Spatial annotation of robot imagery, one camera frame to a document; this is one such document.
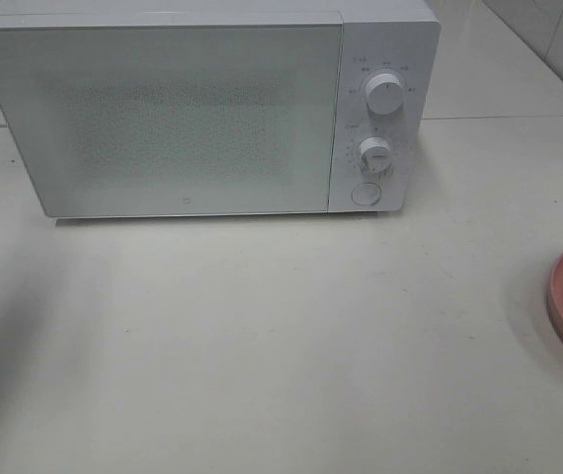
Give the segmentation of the white microwave knob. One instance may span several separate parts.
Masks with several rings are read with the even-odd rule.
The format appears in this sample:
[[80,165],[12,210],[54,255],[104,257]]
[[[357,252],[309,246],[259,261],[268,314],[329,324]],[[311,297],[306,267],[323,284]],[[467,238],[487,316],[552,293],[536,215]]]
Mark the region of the white microwave knob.
[[369,110],[380,116],[395,113],[403,105],[404,84],[393,71],[379,71],[365,83],[364,96]]
[[359,145],[362,168],[366,173],[379,174],[386,171],[393,161],[391,144],[381,137],[369,137]]

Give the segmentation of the white microwave door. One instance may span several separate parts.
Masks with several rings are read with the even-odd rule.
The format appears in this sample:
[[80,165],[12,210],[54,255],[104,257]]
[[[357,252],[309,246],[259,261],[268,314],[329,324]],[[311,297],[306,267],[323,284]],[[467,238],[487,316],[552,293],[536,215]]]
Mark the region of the white microwave door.
[[322,211],[341,35],[0,30],[0,107],[51,217]]

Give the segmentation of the round microwave door button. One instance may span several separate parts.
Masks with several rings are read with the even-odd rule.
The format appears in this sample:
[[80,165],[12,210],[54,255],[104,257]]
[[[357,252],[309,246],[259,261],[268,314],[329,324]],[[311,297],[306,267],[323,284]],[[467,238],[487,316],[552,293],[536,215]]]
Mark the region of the round microwave door button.
[[381,187],[376,183],[361,183],[351,193],[352,201],[359,206],[373,206],[381,199]]

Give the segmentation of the white microwave oven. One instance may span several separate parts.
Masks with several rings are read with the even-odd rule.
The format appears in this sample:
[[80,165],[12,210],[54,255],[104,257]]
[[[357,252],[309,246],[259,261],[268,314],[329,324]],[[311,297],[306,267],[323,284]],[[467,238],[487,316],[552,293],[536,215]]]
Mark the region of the white microwave oven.
[[0,109],[54,218],[395,211],[423,1],[0,1]]

